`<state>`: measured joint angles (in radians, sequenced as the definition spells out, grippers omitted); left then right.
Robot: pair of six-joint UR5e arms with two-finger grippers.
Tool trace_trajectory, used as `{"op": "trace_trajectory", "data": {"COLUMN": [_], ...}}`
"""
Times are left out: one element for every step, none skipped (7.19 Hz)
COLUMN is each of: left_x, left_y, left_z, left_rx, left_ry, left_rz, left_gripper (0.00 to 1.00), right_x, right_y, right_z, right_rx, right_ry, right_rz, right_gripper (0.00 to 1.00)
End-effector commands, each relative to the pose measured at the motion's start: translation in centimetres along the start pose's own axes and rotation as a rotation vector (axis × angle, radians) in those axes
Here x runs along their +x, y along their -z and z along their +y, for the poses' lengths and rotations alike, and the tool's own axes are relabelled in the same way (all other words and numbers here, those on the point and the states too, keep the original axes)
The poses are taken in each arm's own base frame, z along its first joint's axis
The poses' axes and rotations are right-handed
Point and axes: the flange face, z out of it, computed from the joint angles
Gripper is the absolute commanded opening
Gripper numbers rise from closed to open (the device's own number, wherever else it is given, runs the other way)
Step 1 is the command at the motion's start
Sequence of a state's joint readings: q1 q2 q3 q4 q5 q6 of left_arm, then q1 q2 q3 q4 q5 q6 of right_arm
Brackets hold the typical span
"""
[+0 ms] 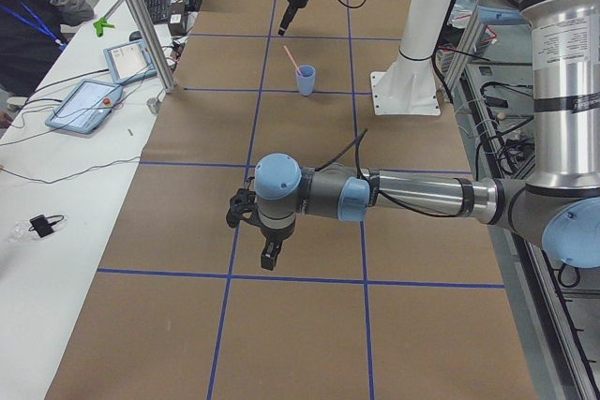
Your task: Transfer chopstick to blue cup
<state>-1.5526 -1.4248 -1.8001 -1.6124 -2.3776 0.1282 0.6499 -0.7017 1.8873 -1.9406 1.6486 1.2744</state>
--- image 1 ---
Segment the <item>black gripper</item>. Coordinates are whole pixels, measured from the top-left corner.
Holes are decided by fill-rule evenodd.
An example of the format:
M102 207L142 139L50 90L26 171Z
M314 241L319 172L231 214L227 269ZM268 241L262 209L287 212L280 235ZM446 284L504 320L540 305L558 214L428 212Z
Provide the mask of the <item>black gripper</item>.
M283 242L293 235L294 230L294 224L290 224L282 229L273 229L266 226L261 227L262 236L265 238L265 245L261 253L261 267L263 269L268 271L275 270Z
M284 36L287 29L289 28L291 22L294 19L295 16L295 12L300 9L300 8L304 8L307 4L308 4L308 0L287 0L288 1L288 7L286 8L284 15L281 19L279 28L277 30L277 33L280 36Z

